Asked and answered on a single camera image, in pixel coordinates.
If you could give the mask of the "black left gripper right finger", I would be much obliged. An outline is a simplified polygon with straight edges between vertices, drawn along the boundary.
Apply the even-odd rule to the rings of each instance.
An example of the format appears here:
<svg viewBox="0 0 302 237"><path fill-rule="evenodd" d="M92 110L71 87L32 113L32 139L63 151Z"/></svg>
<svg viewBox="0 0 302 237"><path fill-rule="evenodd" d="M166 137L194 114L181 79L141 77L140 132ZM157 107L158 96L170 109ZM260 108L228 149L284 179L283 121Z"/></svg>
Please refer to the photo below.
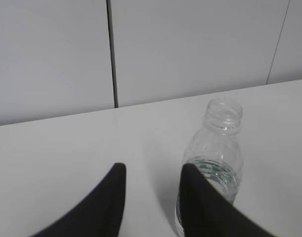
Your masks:
<svg viewBox="0 0 302 237"><path fill-rule="evenodd" d="M286 237L268 217L255 217L254 201L230 204L191 163L182 166L180 216L186 237Z"/></svg>

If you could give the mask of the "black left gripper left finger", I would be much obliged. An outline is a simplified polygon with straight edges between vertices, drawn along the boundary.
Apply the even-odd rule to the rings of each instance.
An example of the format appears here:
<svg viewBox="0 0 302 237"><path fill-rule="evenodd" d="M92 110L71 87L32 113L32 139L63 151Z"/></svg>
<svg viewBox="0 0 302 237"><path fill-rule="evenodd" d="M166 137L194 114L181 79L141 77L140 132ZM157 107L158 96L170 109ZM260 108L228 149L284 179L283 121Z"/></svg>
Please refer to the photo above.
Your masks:
<svg viewBox="0 0 302 237"><path fill-rule="evenodd" d="M126 166L115 163L72 210L35 237L117 237L126 197Z"/></svg>

